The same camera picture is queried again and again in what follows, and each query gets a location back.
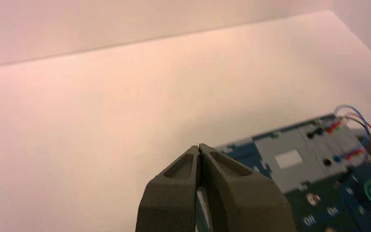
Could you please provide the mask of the olive left gripper left finger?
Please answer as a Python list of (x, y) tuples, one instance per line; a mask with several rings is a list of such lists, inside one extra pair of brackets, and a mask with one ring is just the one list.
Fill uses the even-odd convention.
[(200, 175), (201, 155), (193, 145), (146, 185), (136, 231), (193, 232)]

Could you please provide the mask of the olive left gripper right finger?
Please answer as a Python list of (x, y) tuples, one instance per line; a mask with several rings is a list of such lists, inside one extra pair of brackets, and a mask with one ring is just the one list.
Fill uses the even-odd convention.
[(202, 185), (214, 232), (295, 232), (291, 205), (274, 181), (200, 144)]

